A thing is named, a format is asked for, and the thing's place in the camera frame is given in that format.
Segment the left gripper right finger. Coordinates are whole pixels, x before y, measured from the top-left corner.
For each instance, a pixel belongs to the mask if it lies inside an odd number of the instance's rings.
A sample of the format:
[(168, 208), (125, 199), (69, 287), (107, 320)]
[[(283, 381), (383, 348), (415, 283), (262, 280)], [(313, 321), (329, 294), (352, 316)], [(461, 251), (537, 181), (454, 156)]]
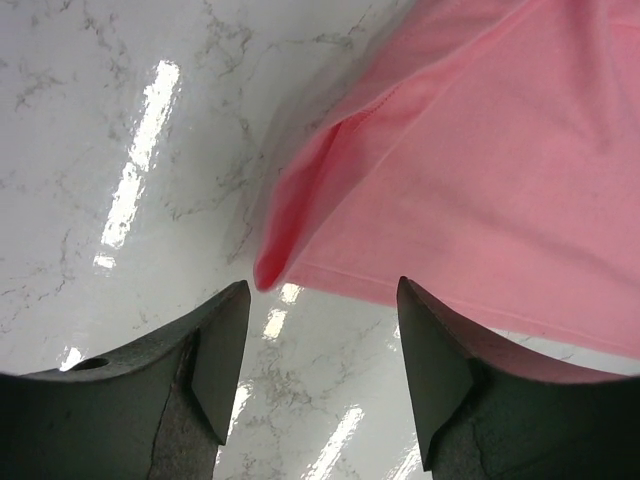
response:
[(631, 479), (635, 381), (566, 363), (397, 287), (425, 471), (436, 479)]

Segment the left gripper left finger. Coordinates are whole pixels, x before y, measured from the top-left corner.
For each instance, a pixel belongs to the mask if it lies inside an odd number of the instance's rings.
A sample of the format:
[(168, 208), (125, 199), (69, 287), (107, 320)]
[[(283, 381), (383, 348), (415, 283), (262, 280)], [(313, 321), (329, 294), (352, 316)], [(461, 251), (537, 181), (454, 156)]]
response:
[(251, 294), (195, 310), (68, 370), (14, 380), (18, 479), (209, 479), (226, 443)]

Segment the light pink t shirt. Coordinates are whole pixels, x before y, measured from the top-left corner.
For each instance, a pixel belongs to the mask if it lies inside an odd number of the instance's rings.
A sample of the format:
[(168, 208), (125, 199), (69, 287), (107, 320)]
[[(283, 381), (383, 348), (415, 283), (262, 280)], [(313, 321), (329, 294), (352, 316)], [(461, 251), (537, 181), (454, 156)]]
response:
[(254, 264), (639, 354), (639, 5), (418, 1), (283, 170)]

